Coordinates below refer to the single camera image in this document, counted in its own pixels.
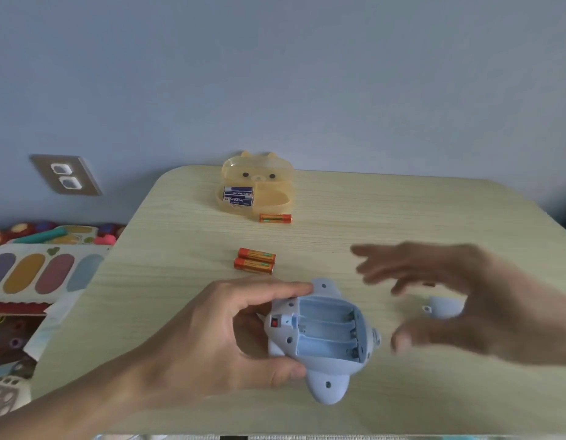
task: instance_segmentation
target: hand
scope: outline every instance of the hand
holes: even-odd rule
[[[303,378],[305,367],[289,357],[252,358],[237,346],[234,326],[268,340],[257,313],[274,299],[307,295],[310,283],[252,276],[215,281],[164,327],[129,353],[141,379],[143,407],[190,404],[209,395],[277,387]]]
[[[455,318],[405,321],[391,338],[397,353],[444,344],[508,361],[566,365],[566,296],[517,266],[471,244],[406,242],[351,250],[367,258],[356,268],[365,283],[397,280],[393,295],[420,283],[467,295]]]

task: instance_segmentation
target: orange battery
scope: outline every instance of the orange battery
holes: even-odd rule
[[[293,218],[290,214],[259,214],[258,216],[259,222],[273,222],[273,223],[282,223],[282,224],[290,224],[293,221]]]
[[[238,250],[239,258],[252,259],[253,261],[260,261],[260,262],[270,262],[271,264],[275,263],[276,256],[277,255],[273,255],[272,253],[267,253],[265,251],[249,250],[242,248]]]
[[[237,270],[244,270],[246,272],[257,273],[273,273],[274,264],[268,262],[253,261],[252,259],[236,258],[234,260],[234,268]]]

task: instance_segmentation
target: blue battery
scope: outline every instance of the blue battery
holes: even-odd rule
[[[234,191],[243,191],[245,193],[252,193],[251,186],[225,186],[224,193],[231,193]]]
[[[252,193],[245,193],[244,191],[228,191],[228,192],[224,192],[224,197],[252,199]]]
[[[252,206],[252,199],[224,198],[224,202],[228,202],[230,205],[243,205],[245,207]]]

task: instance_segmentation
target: wall plate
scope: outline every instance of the wall plate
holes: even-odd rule
[[[89,172],[84,160],[80,156],[58,156],[51,154],[31,154],[30,160],[37,171],[41,174],[45,182],[51,187],[52,191],[62,195],[83,195],[99,196],[102,191],[96,184],[92,174]],[[72,169],[73,177],[81,184],[81,189],[67,189],[63,186],[59,178],[61,174],[55,173],[51,165],[53,163],[63,163]]]

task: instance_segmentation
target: wooden table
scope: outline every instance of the wooden table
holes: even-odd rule
[[[303,382],[277,391],[144,412],[111,432],[188,434],[566,433],[566,369],[506,364],[449,348],[389,351],[428,291],[391,298],[355,273],[349,246],[475,242],[566,291],[566,231],[490,181],[298,171],[292,225],[217,209],[220,168],[172,170],[153,187],[38,364],[37,397],[137,346],[214,279],[242,276],[239,247],[277,254],[285,280],[329,277],[384,337],[343,400],[316,403]],[[445,289],[434,295],[452,295]]]

